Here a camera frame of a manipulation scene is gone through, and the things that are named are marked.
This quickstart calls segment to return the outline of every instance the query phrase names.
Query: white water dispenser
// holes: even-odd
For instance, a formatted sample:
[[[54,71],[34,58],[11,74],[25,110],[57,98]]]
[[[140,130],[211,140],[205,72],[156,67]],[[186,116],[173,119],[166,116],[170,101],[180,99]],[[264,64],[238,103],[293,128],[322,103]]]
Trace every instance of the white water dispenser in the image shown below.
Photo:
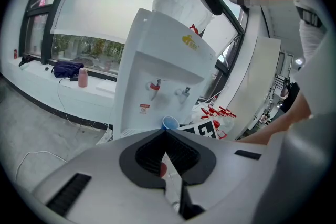
[[[216,60],[213,49],[187,26],[139,9],[118,73],[114,139],[159,129],[164,116],[184,123]]]

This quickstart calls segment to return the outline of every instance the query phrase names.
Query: yellow logo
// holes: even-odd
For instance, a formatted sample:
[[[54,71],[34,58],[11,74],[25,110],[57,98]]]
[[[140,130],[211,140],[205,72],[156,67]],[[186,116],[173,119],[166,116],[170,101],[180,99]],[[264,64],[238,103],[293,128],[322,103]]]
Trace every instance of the yellow logo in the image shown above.
[[[197,46],[196,43],[192,40],[191,35],[182,37],[182,41],[183,41],[186,45],[188,45],[190,48],[192,48],[193,50],[197,50],[197,48],[199,47],[199,46]]]

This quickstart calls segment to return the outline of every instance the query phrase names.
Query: pink bottle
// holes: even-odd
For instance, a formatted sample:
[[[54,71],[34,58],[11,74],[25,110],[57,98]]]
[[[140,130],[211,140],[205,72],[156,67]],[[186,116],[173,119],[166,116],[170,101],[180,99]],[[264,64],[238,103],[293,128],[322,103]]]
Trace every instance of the pink bottle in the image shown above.
[[[85,88],[88,85],[88,71],[85,68],[79,69],[78,86]]]

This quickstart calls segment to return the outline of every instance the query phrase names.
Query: navy blue bag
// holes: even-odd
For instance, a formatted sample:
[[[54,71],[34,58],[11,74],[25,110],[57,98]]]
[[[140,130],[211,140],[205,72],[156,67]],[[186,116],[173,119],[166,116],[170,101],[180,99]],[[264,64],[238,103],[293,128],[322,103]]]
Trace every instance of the navy blue bag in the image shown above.
[[[56,78],[72,78],[79,73],[79,69],[83,68],[84,64],[78,62],[62,62],[55,63],[51,73],[54,73]]]

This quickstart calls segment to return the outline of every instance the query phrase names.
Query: ceiling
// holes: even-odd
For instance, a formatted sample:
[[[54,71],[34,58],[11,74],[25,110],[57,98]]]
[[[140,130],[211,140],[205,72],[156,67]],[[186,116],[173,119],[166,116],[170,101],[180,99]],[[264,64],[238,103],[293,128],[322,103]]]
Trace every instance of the ceiling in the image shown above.
[[[263,6],[270,37],[281,40],[281,51],[294,54],[294,59],[304,62],[303,50],[299,34],[300,17],[293,0],[277,2]]]

